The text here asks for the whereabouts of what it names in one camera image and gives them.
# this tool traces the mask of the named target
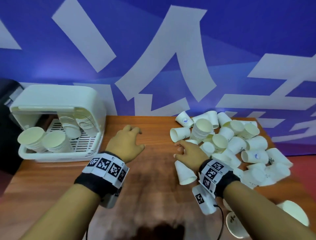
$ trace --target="brown tabletop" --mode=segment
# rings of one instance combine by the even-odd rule
[[[89,239],[129,239],[139,228],[153,228],[162,222],[183,224],[185,239],[216,239],[221,227],[220,211],[203,215],[191,191],[196,183],[179,185],[173,158],[177,150],[169,136],[171,128],[181,127],[175,117],[109,116],[100,150],[126,124],[142,129],[137,141],[146,144],[146,148],[128,164],[130,171],[115,207],[98,208],[90,223]],[[274,147],[266,132],[259,128],[269,148]],[[73,184],[86,164],[24,160],[0,200],[0,239],[18,239]],[[285,200],[296,202],[307,213],[310,227],[316,232],[316,203],[293,177],[255,190],[276,204]],[[222,239],[235,238],[225,227]]]

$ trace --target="person's left hand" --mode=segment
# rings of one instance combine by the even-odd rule
[[[145,149],[144,144],[136,145],[138,133],[142,134],[139,127],[126,125],[111,138],[105,150],[114,153],[125,163],[134,160]]]

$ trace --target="cup storage box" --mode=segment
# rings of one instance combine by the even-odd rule
[[[65,131],[63,126],[70,130],[75,125],[80,126],[80,135],[74,135],[75,139],[69,138],[73,152],[37,153],[21,145],[19,155],[24,159],[37,162],[87,161],[99,151],[105,130],[106,108],[98,93],[90,87],[31,85],[12,103],[10,111],[23,130],[37,126],[43,114],[55,116],[48,118],[50,122],[47,129],[44,128],[46,133]],[[65,116],[75,119],[75,122],[67,123]]]

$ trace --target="black cable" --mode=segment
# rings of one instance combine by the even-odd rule
[[[88,240],[88,230],[89,230],[89,225],[88,225],[88,228],[87,228],[87,231],[86,231],[86,240]]]
[[[222,212],[222,228],[221,228],[221,232],[219,233],[218,238],[217,238],[217,240],[219,240],[221,238],[221,236],[223,234],[223,230],[224,230],[224,213],[219,205],[214,205],[214,207],[218,207],[220,209],[220,211]]]

